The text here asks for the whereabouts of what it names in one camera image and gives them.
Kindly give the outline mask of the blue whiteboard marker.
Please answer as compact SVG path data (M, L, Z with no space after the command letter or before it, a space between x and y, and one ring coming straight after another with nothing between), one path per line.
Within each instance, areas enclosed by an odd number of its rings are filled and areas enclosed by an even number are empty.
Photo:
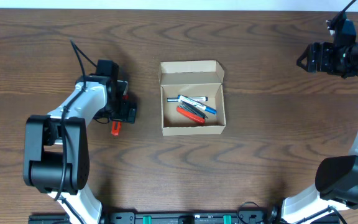
M192 106L195 106L195 107L197 107L197 108L199 108L201 110L207 111L207 112L209 112L211 114L217 114L217 111L214 108L206 106L206 105L204 105L202 103L199 103L198 101L192 100L192 99L190 99L190 98L188 98L186 96L178 95L177 98L178 98L179 101L188 103L188 104L190 104Z

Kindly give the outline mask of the red utility knife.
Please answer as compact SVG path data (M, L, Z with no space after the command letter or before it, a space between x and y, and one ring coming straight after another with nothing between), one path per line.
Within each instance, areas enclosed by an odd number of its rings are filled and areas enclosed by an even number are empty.
M112 119L112 129L111 134L113 136L118 136L121 130L121 119L124 117L124 111L125 111L125 104L126 100L129 99L129 95L125 94L122 96L122 99L120 101L120 107L119 111L114 115L114 119Z

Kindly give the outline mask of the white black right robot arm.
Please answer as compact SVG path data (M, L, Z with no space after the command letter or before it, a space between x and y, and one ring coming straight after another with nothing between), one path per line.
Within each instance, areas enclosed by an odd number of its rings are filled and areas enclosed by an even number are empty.
M296 64L308 73L358 78L358 34L346 9L326 21L332 42L313 42ZM314 182L287 197L271 214L270 223L345 223L341 211L358 209L358 125L342 156L319 164Z

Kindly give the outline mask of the red multi-tool pocket knife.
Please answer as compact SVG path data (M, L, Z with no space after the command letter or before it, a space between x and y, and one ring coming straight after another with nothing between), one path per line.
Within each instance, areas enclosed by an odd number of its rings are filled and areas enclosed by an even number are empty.
M177 106L177 112L198 124L205 124L206 119L208 118L199 109L185 102L182 102Z

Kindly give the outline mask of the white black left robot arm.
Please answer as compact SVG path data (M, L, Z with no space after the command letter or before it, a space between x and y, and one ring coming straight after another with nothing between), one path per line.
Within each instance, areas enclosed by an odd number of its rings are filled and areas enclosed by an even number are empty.
M90 156L86 128L92 120L133 123L136 104L128 83L114 75L84 75L73 93L46 115L26 121L23 179L54 198L68 223L109 223L110 216L87 184Z

